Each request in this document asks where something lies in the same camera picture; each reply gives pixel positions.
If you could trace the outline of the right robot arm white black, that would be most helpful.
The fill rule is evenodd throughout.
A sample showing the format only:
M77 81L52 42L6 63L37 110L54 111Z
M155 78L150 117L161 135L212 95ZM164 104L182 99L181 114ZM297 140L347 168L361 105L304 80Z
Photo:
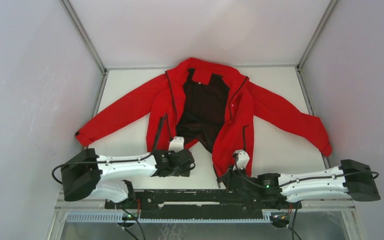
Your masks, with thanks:
M303 200L352 199L357 202L381 200L376 185L378 172L367 164L343 159L339 166L316 172L264 173L249 177L235 165L221 177L226 189L256 200L269 201L275 208Z

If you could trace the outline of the red jacket black lining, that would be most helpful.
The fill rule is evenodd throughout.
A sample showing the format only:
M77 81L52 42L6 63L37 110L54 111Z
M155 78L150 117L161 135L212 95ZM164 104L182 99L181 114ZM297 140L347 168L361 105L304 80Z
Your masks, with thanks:
M298 110L284 97L250 81L236 68L197 58L145 82L100 111L76 133L82 146L148 116L147 149L166 150L173 137L184 146L201 143L212 155L214 172L224 176L233 153L254 153L254 117L303 137L324 156L332 153L320 118Z

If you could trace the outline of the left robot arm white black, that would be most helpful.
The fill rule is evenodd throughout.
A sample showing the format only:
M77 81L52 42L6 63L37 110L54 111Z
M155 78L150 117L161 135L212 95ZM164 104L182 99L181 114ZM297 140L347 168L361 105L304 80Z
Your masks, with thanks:
M63 197L76 202L88 197L107 199L129 209L137 196L129 177L187 177L196 167L188 149L153 150L137 156L105 156L87 148L57 167Z

